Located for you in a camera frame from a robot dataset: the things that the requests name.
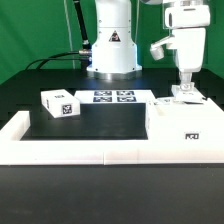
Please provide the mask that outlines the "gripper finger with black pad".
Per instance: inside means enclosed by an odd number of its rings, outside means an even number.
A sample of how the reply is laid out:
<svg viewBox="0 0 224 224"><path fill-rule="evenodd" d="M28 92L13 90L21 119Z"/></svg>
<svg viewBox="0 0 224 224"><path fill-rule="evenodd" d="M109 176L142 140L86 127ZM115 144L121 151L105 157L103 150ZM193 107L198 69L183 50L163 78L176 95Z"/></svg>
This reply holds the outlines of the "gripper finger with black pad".
<svg viewBox="0 0 224 224"><path fill-rule="evenodd" d="M190 91L192 89L191 79L192 73L191 72L180 72L180 88L183 91Z"/></svg>

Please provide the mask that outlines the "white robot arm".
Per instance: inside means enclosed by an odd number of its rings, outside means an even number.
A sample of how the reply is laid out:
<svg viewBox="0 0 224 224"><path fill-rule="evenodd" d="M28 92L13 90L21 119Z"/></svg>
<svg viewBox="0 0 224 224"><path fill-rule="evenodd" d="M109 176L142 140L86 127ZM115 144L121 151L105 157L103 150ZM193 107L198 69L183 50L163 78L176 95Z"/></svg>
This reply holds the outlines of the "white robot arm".
<svg viewBox="0 0 224 224"><path fill-rule="evenodd" d="M201 69L206 27L210 25L210 9L205 0L140 0L148 5L163 6L163 27L169 35L150 46L154 59L164 57L165 49L175 52L180 89L193 88L191 77ZM95 0L97 40L92 46L89 72L100 77L119 77L141 66L137 63L137 45L131 38L131 1Z"/></svg>

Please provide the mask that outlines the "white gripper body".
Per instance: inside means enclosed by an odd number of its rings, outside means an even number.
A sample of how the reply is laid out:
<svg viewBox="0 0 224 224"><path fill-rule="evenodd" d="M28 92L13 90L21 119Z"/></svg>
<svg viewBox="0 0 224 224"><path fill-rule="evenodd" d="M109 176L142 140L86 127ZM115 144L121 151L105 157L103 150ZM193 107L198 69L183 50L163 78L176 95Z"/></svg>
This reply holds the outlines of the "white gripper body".
<svg viewBox="0 0 224 224"><path fill-rule="evenodd" d="M173 29L170 35L153 43L150 52L155 60L164 57L163 45L174 51L174 62L181 73L199 72L205 47L205 28Z"/></svg>

